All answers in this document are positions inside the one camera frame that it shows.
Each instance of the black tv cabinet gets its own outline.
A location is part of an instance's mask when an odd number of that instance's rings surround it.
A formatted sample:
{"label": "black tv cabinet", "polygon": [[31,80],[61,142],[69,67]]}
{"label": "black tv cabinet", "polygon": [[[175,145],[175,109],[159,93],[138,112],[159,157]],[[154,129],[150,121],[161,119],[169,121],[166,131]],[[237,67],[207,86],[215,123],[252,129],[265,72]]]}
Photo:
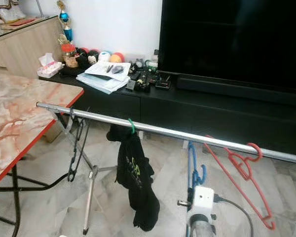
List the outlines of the black tv cabinet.
{"label": "black tv cabinet", "polygon": [[75,79],[55,75],[58,83],[85,90],[74,107],[107,116],[296,155],[296,106],[276,104],[226,95],[151,87],[150,93],[121,88],[107,95]]}

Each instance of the metal pole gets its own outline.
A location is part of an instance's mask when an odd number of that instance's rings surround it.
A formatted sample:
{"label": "metal pole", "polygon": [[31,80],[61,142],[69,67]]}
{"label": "metal pole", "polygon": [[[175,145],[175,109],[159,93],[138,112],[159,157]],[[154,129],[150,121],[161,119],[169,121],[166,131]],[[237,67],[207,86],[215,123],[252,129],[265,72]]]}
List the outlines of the metal pole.
{"label": "metal pole", "polygon": [[[37,102],[37,107],[45,108],[45,109],[50,110],[54,113],[70,114],[70,108],[65,108],[65,107],[61,107],[61,106],[57,106],[57,105],[51,105],[51,104]],[[94,113],[85,112],[82,110],[73,110],[73,114],[78,117],[93,119],[93,120],[112,123],[112,124],[117,124],[117,125],[121,125],[121,126],[126,126],[126,127],[132,126],[129,121],[124,120],[124,119],[109,117],[109,116],[100,115],[100,114],[94,114]],[[257,154],[256,150],[253,147],[247,146],[247,145],[242,145],[239,143],[228,142],[228,141],[224,141],[224,140],[199,136],[199,135],[190,134],[190,133],[186,133],[186,132],[175,131],[175,130],[166,129],[163,127],[152,126],[152,125],[139,123],[139,122],[134,122],[134,125],[138,130],[142,130],[142,131],[158,133],[158,134],[162,134],[162,135],[166,135],[166,136],[170,136],[170,137],[181,138],[184,140],[195,141],[195,142],[199,142],[199,143],[207,143],[209,145],[214,145],[214,146],[218,146],[218,147],[227,147],[232,150],[246,152],[246,153],[250,153],[250,154],[254,154],[254,155]],[[263,153],[263,156],[265,156],[265,157],[280,159],[280,160],[285,160],[285,161],[296,163],[296,155],[283,153],[283,152],[276,152],[276,151],[267,150],[267,149],[261,149],[261,151]]]}
{"label": "metal pole", "polygon": [[[74,141],[75,141],[75,138],[74,136],[65,129],[65,122],[64,122],[64,119],[61,117],[61,116],[57,116],[56,114],[53,114],[55,119],[58,120],[59,122],[59,125],[60,125],[60,128],[62,129],[62,131],[64,132],[64,134],[66,135],[67,139],[69,140],[69,142],[71,143],[72,146],[74,146]],[[82,152],[82,157],[84,159],[84,161],[87,163],[87,165],[89,166],[89,168],[91,170],[93,170],[93,165],[91,163],[91,161],[89,160],[88,156],[85,154],[85,152],[82,150],[82,147],[80,146],[79,143],[77,143],[77,148],[79,150],[79,152]]]}
{"label": "metal pole", "polygon": [[16,172],[16,164],[12,168],[12,183],[13,183],[13,194],[14,194],[14,205],[15,205],[15,227],[12,237],[16,237],[20,228],[21,222],[21,209],[20,209],[20,198],[18,189],[18,178]]}
{"label": "metal pole", "polygon": [[89,230],[89,217],[90,217],[90,210],[91,210],[91,205],[92,205],[92,195],[93,195],[93,188],[94,188],[94,180],[95,180],[97,174],[98,174],[98,168],[96,166],[95,169],[90,171],[90,174],[89,174],[90,186],[89,186],[87,205],[85,207],[83,235],[86,235],[88,233],[88,230]]}
{"label": "metal pole", "polygon": [[43,11],[41,10],[39,0],[36,0],[36,3],[37,3],[37,6],[38,6],[38,9],[39,9],[39,13],[40,13],[41,18],[44,18],[44,14],[43,14]]}
{"label": "metal pole", "polygon": [[190,237],[214,237],[214,233],[208,222],[195,221],[191,227]]}

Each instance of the pen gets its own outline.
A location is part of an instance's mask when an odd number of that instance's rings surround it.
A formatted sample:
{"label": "pen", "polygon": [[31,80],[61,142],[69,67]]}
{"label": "pen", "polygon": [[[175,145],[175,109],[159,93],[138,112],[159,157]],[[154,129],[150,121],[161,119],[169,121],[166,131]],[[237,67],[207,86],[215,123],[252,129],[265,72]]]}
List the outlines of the pen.
{"label": "pen", "polygon": [[112,69],[113,65],[109,66],[107,69],[107,73]]}

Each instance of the papers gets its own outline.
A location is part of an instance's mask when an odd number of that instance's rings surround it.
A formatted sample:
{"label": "papers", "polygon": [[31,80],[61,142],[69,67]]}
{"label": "papers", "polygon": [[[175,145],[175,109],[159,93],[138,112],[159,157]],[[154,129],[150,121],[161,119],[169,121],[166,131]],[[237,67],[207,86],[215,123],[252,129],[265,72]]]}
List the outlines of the papers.
{"label": "papers", "polygon": [[76,79],[106,94],[111,94],[112,92],[126,85],[130,78],[129,76],[124,75],[123,80],[116,80],[108,77],[82,73],[79,74]]}
{"label": "papers", "polygon": [[[124,71],[122,73],[113,74],[112,70],[107,73],[108,67],[113,65],[115,66],[122,66]],[[128,75],[128,71],[130,69],[130,63],[110,63],[99,61],[96,64],[93,64],[90,68],[88,68],[85,73],[92,74],[92,75],[101,75],[113,78],[115,80],[124,81],[125,77]]]}

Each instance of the red table edge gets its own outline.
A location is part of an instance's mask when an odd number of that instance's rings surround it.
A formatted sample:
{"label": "red table edge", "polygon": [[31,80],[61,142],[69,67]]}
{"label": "red table edge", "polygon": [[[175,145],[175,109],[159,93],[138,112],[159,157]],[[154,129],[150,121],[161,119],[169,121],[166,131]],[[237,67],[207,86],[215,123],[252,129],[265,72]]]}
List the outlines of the red table edge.
{"label": "red table edge", "polygon": [[[69,108],[71,105],[73,105],[79,98],[81,95],[84,94],[84,90],[82,88],[82,91],[66,106],[67,108]],[[13,168],[13,166],[16,165],[16,163],[30,150],[30,148],[32,148],[32,146],[45,134],[45,132],[47,132],[52,125],[54,125],[54,123],[56,122],[56,120],[52,120],[43,130],[42,132],[40,132],[38,134],[38,136],[33,139],[33,141],[30,142],[30,144],[24,148],[23,151],[20,152],[20,154],[10,163],[10,165],[0,174],[0,181],[4,178],[4,176]]]}

